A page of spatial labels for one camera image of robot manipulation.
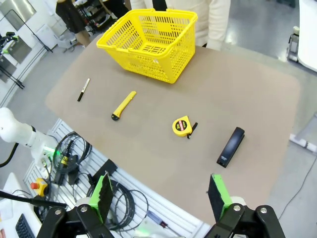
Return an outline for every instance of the screw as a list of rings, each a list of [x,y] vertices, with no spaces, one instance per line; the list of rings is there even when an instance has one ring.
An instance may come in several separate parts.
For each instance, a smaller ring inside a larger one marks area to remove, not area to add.
[[[85,207],[82,207],[81,209],[80,209],[80,211],[81,212],[87,212],[87,207],[85,206]]]
[[[60,210],[60,209],[57,209],[57,210],[55,211],[55,215],[59,215],[59,214],[61,214],[61,210]]]
[[[263,207],[263,208],[260,209],[260,212],[261,212],[261,213],[266,213],[266,212],[267,212],[267,209],[266,209],[265,207]]]
[[[239,205],[235,205],[233,207],[233,210],[235,210],[236,212],[240,211],[241,210],[241,207]]]

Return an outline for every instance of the white desk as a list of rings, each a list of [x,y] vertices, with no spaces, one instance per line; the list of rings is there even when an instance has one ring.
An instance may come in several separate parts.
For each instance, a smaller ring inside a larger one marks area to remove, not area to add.
[[[10,173],[5,185],[4,185],[4,191],[13,193],[17,189],[22,189],[15,174]],[[19,238],[16,230],[15,230],[15,225],[20,218],[21,214],[23,213],[34,236],[38,234],[40,227],[41,227],[41,222],[35,215],[33,211],[33,206],[25,203],[25,202],[18,202],[18,201],[12,201],[12,206],[13,206],[13,217],[4,220],[0,222],[0,230],[3,228],[5,235],[7,238]]]
[[[300,37],[298,61],[305,67],[317,71],[317,2],[299,0]]]

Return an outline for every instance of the black keyboard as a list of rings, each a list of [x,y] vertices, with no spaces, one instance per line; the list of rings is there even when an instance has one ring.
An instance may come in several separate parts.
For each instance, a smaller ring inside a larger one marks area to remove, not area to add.
[[[18,223],[15,225],[15,229],[19,238],[35,238],[23,214],[21,214]]]

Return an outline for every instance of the yellow plastic basket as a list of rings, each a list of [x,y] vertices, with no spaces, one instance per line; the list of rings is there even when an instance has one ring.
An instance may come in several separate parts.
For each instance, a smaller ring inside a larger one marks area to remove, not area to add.
[[[175,83],[195,53],[195,22],[191,11],[132,10],[98,40],[126,70]]]

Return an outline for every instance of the white sleeve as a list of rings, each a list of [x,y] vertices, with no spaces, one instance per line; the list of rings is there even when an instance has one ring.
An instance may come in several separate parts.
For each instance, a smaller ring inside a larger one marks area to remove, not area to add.
[[[145,9],[147,8],[144,0],[130,0],[131,8],[133,9]]]
[[[207,48],[220,50],[224,41],[231,0],[211,0],[209,5],[209,31]]]

